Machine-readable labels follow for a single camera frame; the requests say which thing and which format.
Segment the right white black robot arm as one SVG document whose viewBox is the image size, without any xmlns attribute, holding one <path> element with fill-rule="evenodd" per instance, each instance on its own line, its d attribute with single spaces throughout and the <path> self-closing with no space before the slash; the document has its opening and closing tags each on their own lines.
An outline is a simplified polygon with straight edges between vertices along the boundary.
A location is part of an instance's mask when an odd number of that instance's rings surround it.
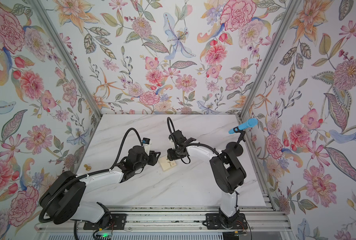
<svg viewBox="0 0 356 240">
<path fill-rule="evenodd" d="M 246 229 L 247 224 L 240 213 L 237 188 L 244 184 L 247 173 L 238 157 L 244 149 L 241 142 L 245 141 L 246 131 L 234 129 L 240 136 L 236 142 L 230 142 L 222 151 L 206 144 L 199 143 L 194 138 L 187 139 L 180 130 L 169 135 L 172 147 L 168 149 L 168 160 L 197 158 L 208 160 L 217 186 L 222 191 L 221 206 L 217 214 L 207 214 L 205 226 L 210 229 Z"/>
</svg>

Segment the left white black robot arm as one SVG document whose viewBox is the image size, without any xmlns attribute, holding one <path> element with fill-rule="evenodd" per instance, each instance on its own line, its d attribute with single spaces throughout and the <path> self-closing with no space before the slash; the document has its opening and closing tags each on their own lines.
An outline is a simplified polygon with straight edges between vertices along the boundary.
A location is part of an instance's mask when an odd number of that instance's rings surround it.
<svg viewBox="0 0 356 240">
<path fill-rule="evenodd" d="M 99 188 L 126 182 L 145 166 L 154 166 L 160 155 L 148 147 L 134 146 L 110 169 L 83 175 L 71 171 L 62 173 L 40 198 L 39 222 L 60 225 L 72 220 L 91 223 L 99 229 L 110 226 L 114 218 L 109 209 L 98 201 L 87 202 L 84 196 Z"/>
</svg>

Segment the cream jewelry box lid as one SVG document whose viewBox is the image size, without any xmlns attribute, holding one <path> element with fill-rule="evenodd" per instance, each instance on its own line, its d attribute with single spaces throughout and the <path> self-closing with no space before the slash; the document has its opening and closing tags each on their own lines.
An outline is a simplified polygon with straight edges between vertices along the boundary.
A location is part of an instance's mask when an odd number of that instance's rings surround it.
<svg viewBox="0 0 356 240">
<path fill-rule="evenodd" d="M 163 172 L 171 170 L 177 166 L 177 163 L 175 161 L 170 161 L 167 156 L 159 158 L 158 163 L 160 164 Z"/>
</svg>

